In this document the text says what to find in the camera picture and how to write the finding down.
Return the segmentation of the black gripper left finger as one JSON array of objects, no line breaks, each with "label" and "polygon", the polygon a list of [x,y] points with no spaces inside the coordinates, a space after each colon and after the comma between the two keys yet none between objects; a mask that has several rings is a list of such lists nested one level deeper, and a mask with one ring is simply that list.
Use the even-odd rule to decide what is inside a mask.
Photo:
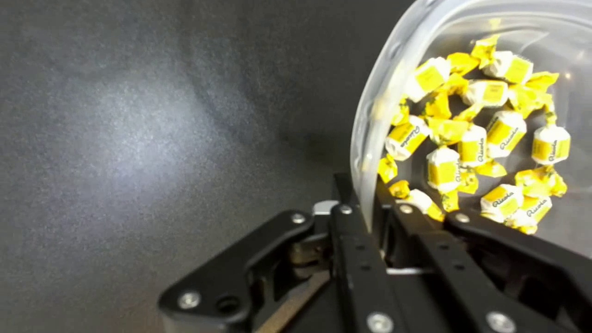
[{"label": "black gripper left finger", "polygon": [[173,282],[158,299],[167,333],[371,333],[397,304],[354,184],[287,208]]}]

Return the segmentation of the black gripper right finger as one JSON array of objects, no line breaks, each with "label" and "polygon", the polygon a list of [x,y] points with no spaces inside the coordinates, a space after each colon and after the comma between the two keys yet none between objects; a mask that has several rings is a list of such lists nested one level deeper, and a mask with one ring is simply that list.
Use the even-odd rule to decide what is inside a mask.
[{"label": "black gripper right finger", "polygon": [[592,333],[592,260],[539,236],[456,210],[434,221],[378,188],[389,260],[426,258],[458,333]]}]

